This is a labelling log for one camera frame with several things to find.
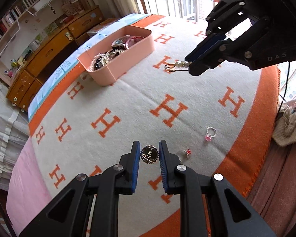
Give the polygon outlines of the gold clasp bead earring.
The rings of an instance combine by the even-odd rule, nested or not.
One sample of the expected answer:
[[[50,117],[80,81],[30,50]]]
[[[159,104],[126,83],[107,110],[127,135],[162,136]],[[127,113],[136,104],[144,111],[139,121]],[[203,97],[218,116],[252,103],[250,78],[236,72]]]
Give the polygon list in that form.
[[[191,62],[187,61],[176,61],[175,63],[166,64],[165,65],[165,72],[172,73],[178,71],[188,71]]]

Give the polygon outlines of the round black gold brooch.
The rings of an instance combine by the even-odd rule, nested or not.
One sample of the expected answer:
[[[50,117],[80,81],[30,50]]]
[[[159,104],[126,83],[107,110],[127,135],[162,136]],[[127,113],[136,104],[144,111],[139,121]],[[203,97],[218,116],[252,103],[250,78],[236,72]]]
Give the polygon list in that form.
[[[159,157],[159,151],[154,146],[145,146],[141,150],[141,160],[146,164],[154,164]]]

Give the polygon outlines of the orange white H blanket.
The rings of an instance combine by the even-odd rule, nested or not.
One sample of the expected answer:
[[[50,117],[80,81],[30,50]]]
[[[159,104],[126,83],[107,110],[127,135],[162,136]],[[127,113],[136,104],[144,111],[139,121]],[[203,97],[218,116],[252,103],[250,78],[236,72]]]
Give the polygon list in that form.
[[[39,170],[51,196],[79,173],[100,174],[130,152],[167,142],[190,149],[185,165],[220,173],[247,197],[265,161],[277,112],[279,71],[223,62],[200,76],[167,73],[205,37],[206,22],[148,16],[154,52],[109,86],[78,64],[54,87],[30,121]],[[205,140],[206,129],[216,137]]]

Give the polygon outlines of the pink sheet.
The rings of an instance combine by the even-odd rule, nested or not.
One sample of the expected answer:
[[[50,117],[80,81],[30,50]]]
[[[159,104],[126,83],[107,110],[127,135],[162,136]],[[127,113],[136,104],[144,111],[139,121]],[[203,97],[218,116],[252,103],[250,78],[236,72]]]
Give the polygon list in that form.
[[[13,168],[7,195],[7,214],[15,233],[19,235],[51,199],[28,139]]]

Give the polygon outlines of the pink storage box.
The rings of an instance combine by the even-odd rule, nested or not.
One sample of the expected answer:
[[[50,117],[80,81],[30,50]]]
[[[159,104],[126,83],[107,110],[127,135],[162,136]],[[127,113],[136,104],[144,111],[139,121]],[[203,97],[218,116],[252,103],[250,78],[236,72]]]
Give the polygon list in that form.
[[[78,61],[99,86],[109,86],[154,51],[152,31],[125,26],[95,44]]]

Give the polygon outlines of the beige knitted cloth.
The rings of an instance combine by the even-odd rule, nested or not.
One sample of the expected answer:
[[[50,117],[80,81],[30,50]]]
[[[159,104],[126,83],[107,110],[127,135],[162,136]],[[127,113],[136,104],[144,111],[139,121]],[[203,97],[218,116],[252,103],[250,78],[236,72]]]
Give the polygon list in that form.
[[[280,147],[296,143],[296,100],[282,105],[272,139]]]

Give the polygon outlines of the white lace bed cover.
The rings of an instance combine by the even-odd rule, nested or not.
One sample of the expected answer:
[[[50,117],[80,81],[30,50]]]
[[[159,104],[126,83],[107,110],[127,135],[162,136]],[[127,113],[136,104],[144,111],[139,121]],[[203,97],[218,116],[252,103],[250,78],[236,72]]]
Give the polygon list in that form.
[[[29,138],[27,115],[6,99],[0,81],[0,189],[7,191],[16,161]]]

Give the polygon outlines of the light blue patterned sheet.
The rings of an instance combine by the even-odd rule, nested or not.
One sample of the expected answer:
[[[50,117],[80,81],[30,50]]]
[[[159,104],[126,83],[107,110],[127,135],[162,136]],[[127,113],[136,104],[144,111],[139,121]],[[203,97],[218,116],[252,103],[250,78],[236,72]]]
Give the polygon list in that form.
[[[31,101],[28,108],[28,120],[31,121],[34,114],[46,100],[47,96],[51,93],[54,87],[78,64],[78,56],[85,51],[89,50],[93,45],[103,40],[106,36],[109,36],[113,32],[121,29],[126,25],[136,23],[140,19],[149,16],[149,14],[129,14],[111,25],[102,28],[96,35],[84,42],[77,50],[75,50],[66,60],[56,68],[52,75],[47,79],[45,84],[39,89],[38,93]]]

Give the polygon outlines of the wooden desk with drawers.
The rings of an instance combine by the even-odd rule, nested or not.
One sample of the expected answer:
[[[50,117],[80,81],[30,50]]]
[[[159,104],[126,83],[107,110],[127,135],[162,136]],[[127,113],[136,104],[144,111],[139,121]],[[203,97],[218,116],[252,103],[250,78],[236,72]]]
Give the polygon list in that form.
[[[90,37],[87,32],[104,21],[99,6],[59,27],[30,55],[13,78],[6,95],[12,106],[28,111],[39,89],[56,69]]]

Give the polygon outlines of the wall bookshelf with books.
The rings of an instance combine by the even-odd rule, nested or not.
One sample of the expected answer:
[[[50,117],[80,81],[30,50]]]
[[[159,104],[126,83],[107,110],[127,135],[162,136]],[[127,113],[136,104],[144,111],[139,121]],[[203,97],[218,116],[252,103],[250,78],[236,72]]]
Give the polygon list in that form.
[[[0,58],[21,30],[22,24],[30,17],[39,16],[46,9],[50,10],[52,17],[56,17],[61,14],[57,9],[59,3],[59,0],[16,0],[0,20]]]

